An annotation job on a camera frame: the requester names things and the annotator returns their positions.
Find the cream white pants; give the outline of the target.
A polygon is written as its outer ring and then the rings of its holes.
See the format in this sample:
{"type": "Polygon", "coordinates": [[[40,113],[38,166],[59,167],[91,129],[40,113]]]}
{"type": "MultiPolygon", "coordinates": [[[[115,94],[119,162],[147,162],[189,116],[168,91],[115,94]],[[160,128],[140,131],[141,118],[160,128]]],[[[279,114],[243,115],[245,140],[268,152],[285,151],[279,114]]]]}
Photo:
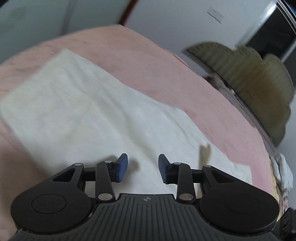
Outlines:
{"type": "Polygon", "coordinates": [[[246,183],[247,165],[231,162],[179,108],[125,86],[65,50],[1,101],[1,116],[36,163],[50,174],[81,162],[94,166],[128,155],[116,194],[174,194],[158,157],[193,169],[212,165],[246,183]]]}

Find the colourful patterned blanket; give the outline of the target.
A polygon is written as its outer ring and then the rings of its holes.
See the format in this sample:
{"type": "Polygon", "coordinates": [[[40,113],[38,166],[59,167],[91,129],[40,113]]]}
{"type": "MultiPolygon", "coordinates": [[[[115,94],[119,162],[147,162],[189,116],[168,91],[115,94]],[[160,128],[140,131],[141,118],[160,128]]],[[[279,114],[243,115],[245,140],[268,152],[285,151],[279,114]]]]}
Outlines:
{"type": "Polygon", "coordinates": [[[275,177],[273,175],[273,188],[274,188],[274,197],[276,198],[279,207],[280,207],[280,212],[278,215],[278,220],[282,217],[282,215],[285,213],[285,211],[288,209],[288,195],[287,193],[284,193],[281,191],[280,187],[278,186],[278,184],[276,183],[275,177]]]}

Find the white folded cloth pile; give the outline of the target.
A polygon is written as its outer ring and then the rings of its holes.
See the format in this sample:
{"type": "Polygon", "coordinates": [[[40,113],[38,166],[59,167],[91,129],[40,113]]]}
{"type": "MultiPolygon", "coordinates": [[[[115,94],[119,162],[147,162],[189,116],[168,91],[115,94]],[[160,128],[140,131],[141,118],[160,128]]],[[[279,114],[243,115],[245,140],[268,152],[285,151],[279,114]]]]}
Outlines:
{"type": "Polygon", "coordinates": [[[276,183],[284,193],[289,193],[293,189],[293,174],[282,153],[274,153],[271,157],[273,175],[276,183]]]}

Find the pink bed sheet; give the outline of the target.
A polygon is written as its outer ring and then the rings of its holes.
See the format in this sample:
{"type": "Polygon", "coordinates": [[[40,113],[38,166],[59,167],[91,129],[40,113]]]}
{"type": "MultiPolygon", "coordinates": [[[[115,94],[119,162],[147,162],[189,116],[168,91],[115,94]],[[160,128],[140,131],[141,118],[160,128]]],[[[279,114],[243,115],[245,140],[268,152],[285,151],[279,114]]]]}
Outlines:
{"type": "Polygon", "coordinates": [[[182,109],[231,161],[250,166],[256,187],[277,196],[259,132],[181,58],[126,27],[112,25],[75,32],[11,57],[1,64],[1,96],[62,49],[102,67],[125,85],[182,109]]]}

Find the olive padded headboard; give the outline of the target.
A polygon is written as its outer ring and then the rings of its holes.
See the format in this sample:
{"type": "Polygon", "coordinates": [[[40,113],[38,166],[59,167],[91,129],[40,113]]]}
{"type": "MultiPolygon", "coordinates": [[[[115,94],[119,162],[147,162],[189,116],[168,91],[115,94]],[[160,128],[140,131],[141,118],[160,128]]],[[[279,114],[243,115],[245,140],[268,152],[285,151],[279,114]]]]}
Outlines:
{"type": "Polygon", "coordinates": [[[217,42],[201,42],[187,52],[234,90],[278,146],[285,136],[295,94],[282,61],[273,54],[261,57],[250,47],[233,50],[217,42]]]}

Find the white wardrobe door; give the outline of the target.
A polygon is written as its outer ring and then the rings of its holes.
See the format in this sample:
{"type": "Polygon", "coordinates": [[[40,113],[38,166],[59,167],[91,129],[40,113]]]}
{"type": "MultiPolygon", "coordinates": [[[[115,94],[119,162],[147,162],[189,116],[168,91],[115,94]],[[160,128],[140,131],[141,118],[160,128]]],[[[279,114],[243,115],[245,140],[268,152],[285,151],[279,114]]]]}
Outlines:
{"type": "Polygon", "coordinates": [[[129,1],[1,1],[1,62],[43,41],[116,24],[129,1]]]}

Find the brown wooden door frame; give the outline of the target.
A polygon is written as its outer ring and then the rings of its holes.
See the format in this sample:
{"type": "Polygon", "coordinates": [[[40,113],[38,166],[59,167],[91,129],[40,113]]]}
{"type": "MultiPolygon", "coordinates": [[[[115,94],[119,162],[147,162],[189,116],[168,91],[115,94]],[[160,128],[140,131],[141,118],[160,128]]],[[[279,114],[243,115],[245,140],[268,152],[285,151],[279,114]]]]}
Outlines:
{"type": "Polygon", "coordinates": [[[130,0],[129,1],[129,4],[127,5],[125,11],[121,15],[118,24],[120,24],[122,26],[124,26],[126,24],[128,18],[130,17],[130,14],[132,13],[135,6],[137,5],[137,2],[138,2],[138,0],[130,0]]]}

